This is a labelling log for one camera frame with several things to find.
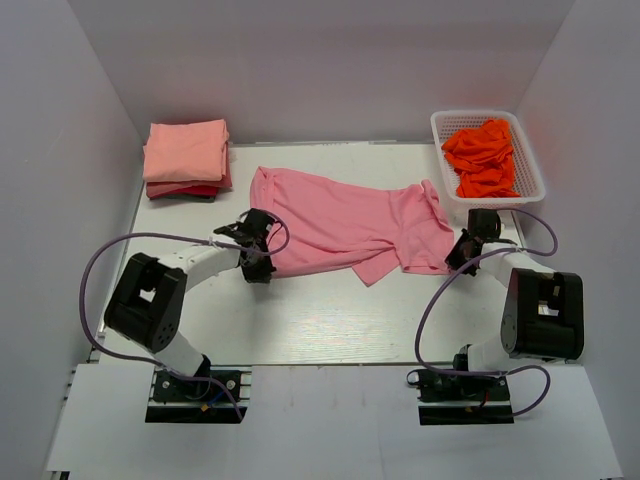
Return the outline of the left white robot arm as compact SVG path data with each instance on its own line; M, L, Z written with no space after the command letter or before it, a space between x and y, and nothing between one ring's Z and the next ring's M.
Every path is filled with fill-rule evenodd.
M134 254L107 304L104 322L177 376L177 387L199 399L211 387L211 362L179 331L186 294L226 271L239 269L248 283L267 284L276 271L268 237L278 221L259 209L219 227L203 242L154 257Z

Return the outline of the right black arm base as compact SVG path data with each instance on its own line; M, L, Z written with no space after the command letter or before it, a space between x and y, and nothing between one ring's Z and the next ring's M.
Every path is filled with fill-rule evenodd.
M460 377L416 369L407 374L406 382L418 392L421 426L514 422L510 391L504 377Z

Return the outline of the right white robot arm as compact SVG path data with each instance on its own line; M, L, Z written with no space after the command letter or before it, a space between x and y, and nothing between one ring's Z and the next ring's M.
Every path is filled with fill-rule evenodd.
M454 357L451 384L459 396L477 397L488 385L488 372L582 356L581 277L538 263L531 252L504 238L498 211L469 210L467 226L446 263L463 275L488 274L506 288L498 333L462 347Z

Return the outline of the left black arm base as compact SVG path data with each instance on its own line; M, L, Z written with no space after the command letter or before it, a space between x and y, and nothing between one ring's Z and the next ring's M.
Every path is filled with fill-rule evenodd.
M229 391L241 416L250 402L250 367L212 368L211 377ZM240 424L235 407L216 383L185 382L168 372L156 370L147 402L145 422L149 424Z

